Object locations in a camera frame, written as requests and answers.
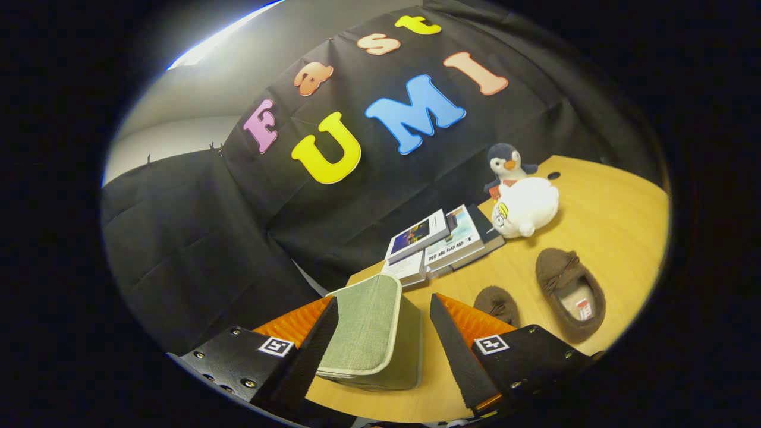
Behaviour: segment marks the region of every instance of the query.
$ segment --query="stack of books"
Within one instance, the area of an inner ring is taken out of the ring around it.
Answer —
[[[391,239],[382,273],[404,288],[460,269],[505,244],[475,205],[438,210]]]

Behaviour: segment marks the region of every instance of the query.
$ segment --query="slipper label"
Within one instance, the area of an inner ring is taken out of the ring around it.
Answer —
[[[581,316],[582,321],[586,321],[589,318],[592,318],[592,306],[589,304],[587,299],[576,303],[576,307],[578,307],[578,314]]]
[[[484,355],[504,351],[510,348],[498,334],[489,337],[482,337],[480,339],[476,339],[475,341],[476,346],[478,346],[478,349],[481,350],[481,353]]]

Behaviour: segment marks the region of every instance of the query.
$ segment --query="slipper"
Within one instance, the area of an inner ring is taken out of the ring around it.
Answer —
[[[481,290],[476,296],[473,307],[513,327],[521,327],[521,319],[518,316],[515,300],[508,292],[497,286],[488,286]]]
[[[539,253],[537,281],[569,342],[583,342],[600,328],[605,295],[575,251],[547,248]]]

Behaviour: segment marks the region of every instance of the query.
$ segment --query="letter m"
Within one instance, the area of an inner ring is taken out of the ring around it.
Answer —
[[[381,98],[370,104],[365,116],[381,121],[399,142],[399,153],[408,155],[417,149],[423,138],[413,135],[405,126],[433,135],[433,123],[428,112],[436,117],[436,126],[448,128],[465,117],[465,109],[452,104],[432,83],[428,75],[419,75],[407,82],[411,105]]]

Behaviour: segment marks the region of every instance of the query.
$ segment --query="black fabric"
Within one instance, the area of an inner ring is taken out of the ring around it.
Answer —
[[[405,14],[443,30],[423,36],[394,27]],[[402,46],[373,56],[355,45],[378,32]],[[184,354],[232,324],[255,327],[317,299],[291,259],[336,290],[382,260],[390,238],[414,221],[483,202],[483,185],[494,178],[486,152],[497,142],[514,145],[527,163],[565,155],[661,185],[654,137],[610,81],[556,37],[497,6],[426,2],[315,44],[263,93],[251,94],[221,156],[209,150],[154,161],[103,189],[102,227],[116,282],[167,351]],[[487,97],[443,66],[462,50],[509,86]],[[312,61],[334,73],[304,97],[293,78]],[[405,85],[421,74],[467,115],[423,135],[422,145],[402,156],[386,127],[364,112],[381,97],[409,103]],[[260,154],[242,125],[266,98],[275,103],[279,135]],[[328,161],[340,159],[341,147],[317,130],[334,111],[362,154],[351,174],[325,185],[291,151],[312,134]]]
[[[565,155],[611,164],[660,184],[660,171],[649,155],[654,142],[640,129],[639,116],[612,90],[594,84],[600,74],[579,62],[567,46],[508,12],[479,11],[445,0],[426,5],[382,15],[320,43],[253,99],[225,144],[229,170],[244,198],[256,207],[264,229],[328,290],[344,286],[351,274],[382,260],[389,239],[415,220],[436,209],[447,212],[463,203],[483,202],[488,197],[483,185],[494,178],[486,152],[496,142],[516,146],[525,162]],[[423,36],[394,27],[403,15],[422,15],[443,30]],[[355,45],[378,32],[402,46],[374,56]],[[462,50],[506,77],[509,86],[487,97],[462,72],[442,65]],[[304,97],[293,78],[313,61],[334,71]],[[421,74],[430,75],[467,115],[450,128],[423,136],[420,147],[402,156],[385,126],[364,113],[381,97],[409,103],[405,84]],[[265,99],[274,102],[270,111],[279,134],[259,154],[258,143],[243,125]],[[340,145],[317,129],[334,111],[342,114],[362,154],[351,174],[325,185],[292,159],[291,151],[312,134],[328,161],[339,160]]]
[[[216,151],[118,177],[103,188],[101,221],[120,292],[168,352],[320,297],[263,233]]]

